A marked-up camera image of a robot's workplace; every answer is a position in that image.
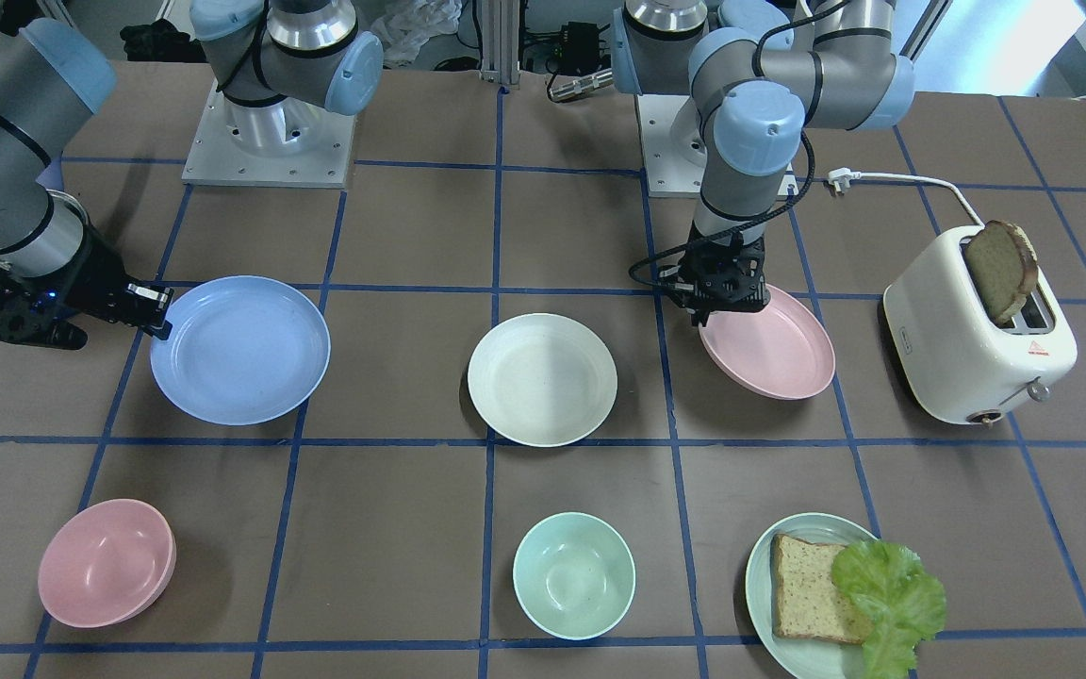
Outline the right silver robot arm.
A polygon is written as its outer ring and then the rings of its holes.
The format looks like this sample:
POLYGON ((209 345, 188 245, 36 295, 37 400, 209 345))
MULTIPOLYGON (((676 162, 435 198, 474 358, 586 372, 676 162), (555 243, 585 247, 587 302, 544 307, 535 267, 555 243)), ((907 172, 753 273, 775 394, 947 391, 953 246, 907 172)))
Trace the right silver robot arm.
MULTIPOLYGON (((384 68, 379 36, 349 1, 194 1, 189 20, 244 146, 255 113, 288 102, 356 115, 384 68)), ((87 342, 77 313, 172 334, 172 289, 130 275, 86 211, 41 180, 116 81, 64 22, 0 32, 0 342, 77 351, 87 342)))

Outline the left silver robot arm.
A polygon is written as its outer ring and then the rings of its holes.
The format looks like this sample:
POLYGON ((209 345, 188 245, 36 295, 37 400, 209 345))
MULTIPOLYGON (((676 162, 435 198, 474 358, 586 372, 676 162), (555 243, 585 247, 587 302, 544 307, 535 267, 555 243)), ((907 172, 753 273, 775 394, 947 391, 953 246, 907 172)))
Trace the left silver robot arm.
POLYGON ((685 95, 697 121, 705 168, 689 240, 648 282, 694 325, 768 304, 765 228, 796 202, 779 196, 790 162, 815 163, 807 129, 892 127, 913 103, 913 62, 892 47, 896 3, 809 9, 771 22, 767 1, 723 1, 710 27, 702 1, 626 1, 613 17, 616 89, 685 95))

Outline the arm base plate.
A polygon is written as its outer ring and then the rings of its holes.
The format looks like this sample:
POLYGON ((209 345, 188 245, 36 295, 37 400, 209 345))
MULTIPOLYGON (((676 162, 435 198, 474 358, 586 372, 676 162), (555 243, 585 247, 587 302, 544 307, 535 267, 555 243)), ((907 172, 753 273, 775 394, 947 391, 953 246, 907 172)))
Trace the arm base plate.
POLYGON ((636 112, 651 197, 702 191, 727 206, 788 196, 801 137, 790 91, 733 91, 707 116, 690 96, 637 95, 636 112))
POLYGON ((200 186, 343 190, 356 116, 296 99, 237 105, 212 83, 182 180, 200 186))

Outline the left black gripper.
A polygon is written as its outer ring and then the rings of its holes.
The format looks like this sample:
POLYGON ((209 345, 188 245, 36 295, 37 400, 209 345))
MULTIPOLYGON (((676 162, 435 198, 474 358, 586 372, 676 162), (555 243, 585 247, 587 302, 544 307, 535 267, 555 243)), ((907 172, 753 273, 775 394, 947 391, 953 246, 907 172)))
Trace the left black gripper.
POLYGON ((770 302, 765 282, 765 240, 727 246, 708 241, 685 251, 675 266, 661 271, 666 296, 689 310, 691 325, 706 327, 714 312, 758 313, 770 302))

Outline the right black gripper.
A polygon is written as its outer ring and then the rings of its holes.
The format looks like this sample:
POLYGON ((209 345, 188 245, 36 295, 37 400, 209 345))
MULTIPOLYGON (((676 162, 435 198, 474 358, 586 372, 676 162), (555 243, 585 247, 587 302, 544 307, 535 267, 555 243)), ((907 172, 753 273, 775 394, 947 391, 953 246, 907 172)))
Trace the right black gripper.
POLYGON ((0 272, 0 342, 78 351, 88 335, 72 323, 76 314, 134 326, 167 340, 173 289, 132 278, 123 259, 94 227, 83 228, 83 244, 68 265, 43 276, 0 272))

